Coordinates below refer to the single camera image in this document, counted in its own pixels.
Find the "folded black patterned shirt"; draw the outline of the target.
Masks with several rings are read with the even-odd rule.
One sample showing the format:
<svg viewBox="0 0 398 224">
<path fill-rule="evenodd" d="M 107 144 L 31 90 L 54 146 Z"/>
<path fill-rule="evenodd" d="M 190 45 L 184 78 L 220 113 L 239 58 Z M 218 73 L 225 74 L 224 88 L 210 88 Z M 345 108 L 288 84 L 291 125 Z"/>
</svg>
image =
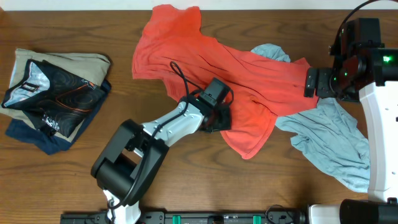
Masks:
<svg viewBox="0 0 398 224">
<path fill-rule="evenodd" d="M 29 59 L 22 80 L 6 91 L 3 108 L 22 111 L 35 129 L 70 137 L 93 112 L 105 91 L 43 60 Z"/>
</svg>

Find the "folded navy blue shirt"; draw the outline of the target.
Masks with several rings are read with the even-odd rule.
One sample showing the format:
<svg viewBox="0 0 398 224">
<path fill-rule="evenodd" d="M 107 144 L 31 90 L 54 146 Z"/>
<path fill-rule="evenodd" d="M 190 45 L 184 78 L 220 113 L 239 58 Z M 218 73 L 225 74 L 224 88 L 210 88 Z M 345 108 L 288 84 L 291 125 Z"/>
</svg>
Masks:
<svg viewBox="0 0 398 224">
<path fill-rule="evenodd" d="M 6 129 L 5 134 L 6 136 L 18 141 L 33 144 L 48 155 L 52 155 L 60 151 L 67 151 L 73 146 L 74 143 L 76 143 L 78 138 L 87 129 L 97 115 L 98 111 L 101 109 L 103 103 L 108 97 L 109 92 L 111 91 L 110 82 L 104 80 L 101 84 L 101 90 L 105 92 L 104 97 L 100 99 L 93 112 L 82 122 L 81 126 L 77 129 L 76 135 L 72 137 L 71 141 L 57 137 L 56 135 L 48 136 L 39 130 L 30 128 L 27 124 L 25 124 L 25 122 L 19 119 L 12 119 L 8 128 Z"/>
</svg>

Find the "light blue t-shirt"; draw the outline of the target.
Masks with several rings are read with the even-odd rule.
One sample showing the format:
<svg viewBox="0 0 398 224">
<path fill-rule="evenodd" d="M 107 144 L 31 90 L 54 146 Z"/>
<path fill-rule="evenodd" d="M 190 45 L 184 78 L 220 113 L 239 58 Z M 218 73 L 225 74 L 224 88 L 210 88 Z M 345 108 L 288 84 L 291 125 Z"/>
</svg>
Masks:
<svg viewBox="0 0 398 224">
<path fill-rule="evenodd" d="M 275 125 L 296 134 L 290 138 L 293 147 L 320 171 L 354 192 L 366 193 L 369 143 L 357 123 L 334 98 L 325 98 L 314 109 L 278 118 Z"/>
</svg>

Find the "folded beige shirt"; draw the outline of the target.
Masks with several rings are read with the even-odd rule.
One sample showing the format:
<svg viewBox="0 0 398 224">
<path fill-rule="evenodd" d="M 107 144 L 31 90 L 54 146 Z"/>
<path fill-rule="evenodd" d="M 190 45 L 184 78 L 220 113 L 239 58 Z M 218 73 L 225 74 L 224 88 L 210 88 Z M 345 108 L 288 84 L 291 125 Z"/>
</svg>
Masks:
<svg viewBox="0 0 398 224">
<path fill-rule="evenodd" d="M 25 65 L 29 59 L 37 60 L 40 62 L 45 60 L 52 65 L 58 66 L 100 87 L 102 82 L 105 80 L 108 69 L 110 67 L 109 60 L 105 56 L 98 54 L 42 54 L 25 49 L 17 49 L 15 51 L 15 54 L 16 61 L 14 64 L 14 70 L 11 75 L 9 89 L 22 80 L 24 76 Z M 1 106 L 1 113 L 15 119 L 22 120 L 30 128 L 35 129 L 28 117 L 22 111 L 7 109 Z M 68 138 L 62 136 L 60 133 L 55 133 L 53 135 L 71 141 L 72 137 L 76 135 L 77 129 L 81 126 L 82 122 L 75 128 L 74 132 L 72 132 L 72 134 Z"/>
</svg>

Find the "red t-shirt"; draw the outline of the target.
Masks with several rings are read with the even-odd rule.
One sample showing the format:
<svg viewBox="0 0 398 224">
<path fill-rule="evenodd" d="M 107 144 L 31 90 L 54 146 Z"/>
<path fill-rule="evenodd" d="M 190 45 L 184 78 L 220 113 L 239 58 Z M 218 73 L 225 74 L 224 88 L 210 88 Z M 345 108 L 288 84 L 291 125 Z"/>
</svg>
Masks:
<svg viewBox="0 0 398 224">
<path fill-rule="evenodd" d="M 280 62 L 219 43 L 200 31 L 198 7 L 179 10 L 156 6 L 132 59 L 135 79 L 162 80 L 169 97 L 185 94 L 183 79 L 171 69 L 176 62 L 189 87 L 205 87 L 218 78 L 232 90 L 232 127 L 221 133 L 243 159 L 254 157 L 268 140 L 277 118 L 316 107 L 304 97 L 309 65 L 304 58 Z"/>
</svg>

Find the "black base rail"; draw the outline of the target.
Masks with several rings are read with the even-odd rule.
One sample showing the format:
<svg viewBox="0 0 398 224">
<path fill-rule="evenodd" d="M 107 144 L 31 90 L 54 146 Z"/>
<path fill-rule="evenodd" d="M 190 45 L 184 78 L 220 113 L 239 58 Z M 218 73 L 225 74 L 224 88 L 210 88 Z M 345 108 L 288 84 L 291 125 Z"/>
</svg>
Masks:
<svg viewBox="0 0 398 224">
<path fill-rule="evenodd" d="M 97 213 L 66 213 L 60 216 L 60 224 L 119 223 L 105 211 Z M 263 213 L 170 213 L 146 212 L 136 224 L 306 224 L 307 216 L 297 208 L 273 205 Z"/>
</svg>

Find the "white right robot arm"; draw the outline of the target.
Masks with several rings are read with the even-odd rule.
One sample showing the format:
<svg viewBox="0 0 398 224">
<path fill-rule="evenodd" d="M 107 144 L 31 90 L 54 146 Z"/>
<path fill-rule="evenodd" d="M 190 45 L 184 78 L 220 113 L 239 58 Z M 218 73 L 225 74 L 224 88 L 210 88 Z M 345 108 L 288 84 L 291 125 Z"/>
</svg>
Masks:
<svg viewBox="0 0 398 224">
<path fill-rule="evenodd" d="M 368 199 L 311 205 L 309 223 L 397 223 L 397 49 L 362 48 L 331 68 L 311 68 L 304 95 L 359 101 L 370 148 Z"/>
</svg>

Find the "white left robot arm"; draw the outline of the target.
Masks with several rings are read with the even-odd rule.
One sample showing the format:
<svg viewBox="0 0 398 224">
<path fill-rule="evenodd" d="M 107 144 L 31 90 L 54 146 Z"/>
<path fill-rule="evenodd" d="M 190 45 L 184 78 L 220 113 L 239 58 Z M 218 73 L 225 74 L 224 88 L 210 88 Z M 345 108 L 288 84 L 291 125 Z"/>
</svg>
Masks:
<svg viewBox="0 0 398 224">
<path fill-rule="evenodd" d="M 151 122 L 123 122 L 91 168 L 103 190 L 106 223 L 137 223 L 139 201 L 147 192 L 170 146 L 197 131 L 212 133 L 231 127 L 228 103 L 209 105 L 203 98 L 184 96 L 171 112 Z"/>
</svg>

